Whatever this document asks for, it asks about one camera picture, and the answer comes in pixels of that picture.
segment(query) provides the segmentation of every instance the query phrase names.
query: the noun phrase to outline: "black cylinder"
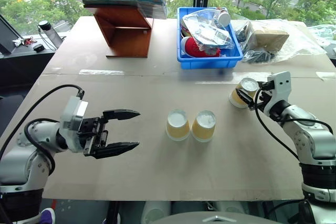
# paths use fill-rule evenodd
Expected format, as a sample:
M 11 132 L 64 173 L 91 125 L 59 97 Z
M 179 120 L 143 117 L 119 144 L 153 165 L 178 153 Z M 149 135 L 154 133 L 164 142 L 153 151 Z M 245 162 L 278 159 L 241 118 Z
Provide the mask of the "black cylinder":
M 303 182 L 307 186 L 336 189 L 336 166 L 300 164 Z
M 2 193 L 1 201 L 9 219 L 13 222 L 37 216 L 42 201 L 42 193 L 43 189 L 17 193 Z

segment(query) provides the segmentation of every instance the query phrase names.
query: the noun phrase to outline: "white robotic arm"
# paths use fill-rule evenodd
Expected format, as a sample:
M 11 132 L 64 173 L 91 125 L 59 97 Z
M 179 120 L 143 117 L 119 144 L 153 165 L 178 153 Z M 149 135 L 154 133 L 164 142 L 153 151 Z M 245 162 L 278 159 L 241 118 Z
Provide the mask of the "white robotic arm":
M 55 169 L 53 156 L 70 149 L 85 156 L 117 156 L 138 146 L 138 142 L 106 145 L 110 119 L 125 120 L 140 115 L 131 110 L 104 111 L 103 116 L 84 119 L 88 103 L 71 97 L 57 122 L 35 119 L 19 133 L 16 145 L 0 162 L 0 223 L 39 223 L 39 206 L 48 176 Z

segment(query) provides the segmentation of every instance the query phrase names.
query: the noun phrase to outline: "purple shoe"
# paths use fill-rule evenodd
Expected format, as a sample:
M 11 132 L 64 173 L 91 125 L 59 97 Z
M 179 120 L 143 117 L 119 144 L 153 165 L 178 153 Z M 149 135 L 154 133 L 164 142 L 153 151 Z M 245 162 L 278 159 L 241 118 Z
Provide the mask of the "purple shoe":
M 55 224 L 55 212 L 52 208 L 46 208 L 41 212 L 39 224 Z

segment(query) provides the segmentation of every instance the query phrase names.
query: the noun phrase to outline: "paper cup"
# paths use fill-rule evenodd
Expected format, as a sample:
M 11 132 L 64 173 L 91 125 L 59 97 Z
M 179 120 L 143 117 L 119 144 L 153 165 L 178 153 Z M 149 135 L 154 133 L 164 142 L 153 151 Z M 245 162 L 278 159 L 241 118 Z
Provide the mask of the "paper cup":
M 230 94 L 230 102 L 238 108 L 247 108 L 247 104 L 238 96 L 236 89 L 243 89 L 251 97 L 254 97 L 256 91 L 258 90 L 258 82 L 252 78 L 243 78 L 236 88 Z
M 189 121 L 183 110 L 173 110 L 167 118 L 167 135 L 171 140 L 185 140 L 190 133 Z
M 216 117 L 213 112 L 203 110 L 198 113 L 192 126 L 194 138 L 202 143 L 210 141 L 214 136 Z

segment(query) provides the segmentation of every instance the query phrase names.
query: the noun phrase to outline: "plastic bag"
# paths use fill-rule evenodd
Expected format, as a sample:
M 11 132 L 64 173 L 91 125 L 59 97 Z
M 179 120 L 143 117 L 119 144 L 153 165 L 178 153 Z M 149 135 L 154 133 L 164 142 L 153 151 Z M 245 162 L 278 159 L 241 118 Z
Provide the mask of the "plastic bag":
M 244 54 L 242 62 L 248 63 L 263 63 L 270 62 L 275 57 L 275 54 L 267 52 L 264 48 L 247 51 Z
M 318 25 L 308 29 L 321 47 L 327 47 L 331 41 L 336 40 L 336 25 Z
M 220 10 L 204 9 L 183 17 L 201 51 L 214 48 L 233 49 L 235 46 L 229 32 L 218 22 L 219 13 Z
M 287 20 L 266 19 L 249 21 L 245 35 L 246 41 L 240 44 L 244 54 L 244 59 L 242 60 L 244 62 L 255 62 L 252 60 L 252 55 L 256 57 L 255 52 L 274 54 L 274 57 L 264 57 L 263 61 L 257 60 L 258 62 L 266 63 L 288 60 L 296 55 L 326 53 L 315 41 L 311 40 L 297 28 L 295 24 Z

